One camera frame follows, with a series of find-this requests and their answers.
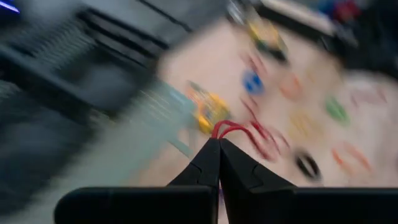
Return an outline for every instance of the black ring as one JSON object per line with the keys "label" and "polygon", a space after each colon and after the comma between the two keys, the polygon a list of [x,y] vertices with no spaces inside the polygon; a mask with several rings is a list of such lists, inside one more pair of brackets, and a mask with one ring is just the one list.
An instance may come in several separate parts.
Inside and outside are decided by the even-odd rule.
{"label": "black ring", "polygon": [[[304,161],[307,161],[310,164],[312,172],[310,172],[304,164]],[[298,168],[303,172],[303,174],[311,180],[320,180],[321,179],[321,171],[315,162],[312,159],[311,155],[307,152],[299,152],[295,154],[295,163]]]}

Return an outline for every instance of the red object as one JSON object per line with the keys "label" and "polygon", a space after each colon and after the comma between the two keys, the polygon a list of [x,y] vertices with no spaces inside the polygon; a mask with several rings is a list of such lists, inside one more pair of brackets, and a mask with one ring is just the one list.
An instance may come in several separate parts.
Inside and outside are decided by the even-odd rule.
{"label": "red object", "polygon": [[[272,132],[268,129],[266,129],[265,127],[263,127],[257,120],[254,112],[252,109],[250,109],[250,107],[244,102],[242,101],[243,105],[246,107],[246,109],[248,109],[248,111],[250,112],[251,116],[252,116],[252,120],[249,122],[250,125],[252,125],[256,131],[260,134],[261,138],[266,142],[266,143],[272,143],[273,147],[276,149],[276,151],[280,154],[280,150],[279,150],[279,146],[277,145],[275,138],[273,137],[272,133],[276,134],[278,138],[280,138],[284,144],[290,149],[290,146],[288,144],[288,142],[286,141],[285,137],[283,137],[283,135],[278,132],[275,129],[272,129]],[[218,137],[218,132],[220,130],[221,125],[223,124],[227,124],[229,127],[226,128]],[[232,121],[228,121],[228,120],[224,120],[224,121],[220,121],[218,123],[216,123],[214,130],[211,134],[212,138],[217,138],[217,139],[222,139],[224,138],[228,133],[230,133],[231,131],[235,131],[235,130],[241,130],[243,132],[246,133],[246,135],[248,136],[248,138],[250,139],[250,141],[253,143],[254,147],[256,148],[256,150],[258,151],[258,153],[266,160],[268,161],[275,161],[276,157],[272,157],[270,154],[270,151],[265,149],[264,147],[261,147],[260,144],[256,141],[256,139],[254,138],[253,134],[244,127],[243,124],[238,124]]]}
{"label": "red object", "polygon": [[353,0],[338,2],[335,5],[333,11],[333,18],[340,22],[345,22],[355,18],[361,13],[361,10],[357,7]]}

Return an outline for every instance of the table surface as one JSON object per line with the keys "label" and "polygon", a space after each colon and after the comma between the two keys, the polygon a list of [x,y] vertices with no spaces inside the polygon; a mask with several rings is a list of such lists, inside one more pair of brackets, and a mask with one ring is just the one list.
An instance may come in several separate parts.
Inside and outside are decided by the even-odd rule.
{"label": "table surface", "polygon": [[[290,6],[267,1],[272,7],[285,10],[293,17],[312,26],[331,32],[332,26],[316,13],[289,9]],[[339,68],[335,58],[321,51],[313,43],[278,27],[284,39],[290,60],[285,67],[273,59],[263,56],[267,74],[261,74],[266,93],[254,97],[258,103],[257,119],[266,127],[279,130],[291,145],[291,150],[305,149],[317,162],[322,180],[308,180],[295,166],[288,149],[282,147],[282,155],[277,162],[264,160],[253,148],[246,135],[235,132],[227,138],[244,152],[281,177],[299,186],[313,187],[396,187],[398,174],[396,168],[397,149],[393,133],[395,132],[394,113],[397,103],[395,83],[385,78],[375,78],[374,74],[356,72],[351,75]],[[164,57],[160,67],[160,76],[177,90],[184,92],[188,81],[199,84],[204,89],[216,93],[227,102],[235,121],[248,121],[249,112],[240,98],[248,100],[242,85],[242,74],[247,69],[241,60],[241,54],[255,54],[248,37],[232,28],[226,21],[219,21],[191,41],[175,49]],[[279,91],[279,86],[288,85],[296,76],[303,86],[303,93],[296,100],[288,100]],[[384,100],[368,102],[359,99],[355,106],[353,92],[383,91]],[[323,107],[326,96],[333,95],[345,107],[350,116],[350,124],[344,127],[330,118]],[[307,125],[308,136],[301,136],[292,125],[291,115],[304,114],[313,126]],[[193,150],[197,153],[209,138],[199,131]],[[341,153],[351,170],[348,172],[332,156],[332,149],[342,150],[345,144],[354,146],[370,164],[370,170],[361,166],[357,159]],[[165,146],[160,156],[148,165],[141,174],[139,185],[162,186],[178,175],[191,158],[186,158],[172,146]],[[221,223],[225,223],[222,212]]]}

